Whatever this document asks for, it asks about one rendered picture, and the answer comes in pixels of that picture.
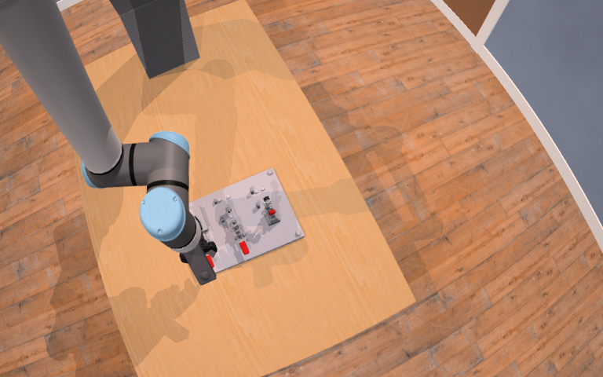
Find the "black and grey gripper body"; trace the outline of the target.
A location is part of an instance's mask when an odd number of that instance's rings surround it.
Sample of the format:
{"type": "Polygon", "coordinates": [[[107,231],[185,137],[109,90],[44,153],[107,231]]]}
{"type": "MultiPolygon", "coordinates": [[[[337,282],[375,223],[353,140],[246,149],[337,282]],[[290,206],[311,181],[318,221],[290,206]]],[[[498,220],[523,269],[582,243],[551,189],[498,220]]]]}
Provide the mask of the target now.
{"type": "MultiPolygon", "coordinates": [[[[199,219],[196,216],[194,216],[194,217],[197,220],[197,222],[199,223],[201,229],[203,230],[203,227],[201,226],[201,223],[200,223],[199,219]]],[[[202,230],[201,230],[201,237],[200,237],[199,242],[201,244],[201,247],[202,247],[204,253],[207,253],[210,250],[210,248],[208,247],[209,246],[208,242],[204,239],[202,230]]],[[[183,257],[184,260],[186,260],[185,257],[184,257],[184,255],[183,255],[183,253],[180,253],[180,256],[183,257]]]]}

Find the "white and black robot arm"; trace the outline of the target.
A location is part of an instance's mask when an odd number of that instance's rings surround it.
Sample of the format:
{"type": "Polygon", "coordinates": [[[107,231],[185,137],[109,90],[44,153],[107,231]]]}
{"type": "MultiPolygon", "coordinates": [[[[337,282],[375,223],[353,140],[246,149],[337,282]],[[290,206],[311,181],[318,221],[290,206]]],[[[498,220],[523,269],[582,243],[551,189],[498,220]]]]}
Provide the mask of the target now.
{"type": "Polygon", "coordinates": [[[189,211],[187,139],[159,131],[149,142],[120,142],[56,0],[0,0],[0,44],[81,158],[87,185],[147,186],[140,219],[148,234],[183,253],[200,285],[216,280],[189,211]]]}

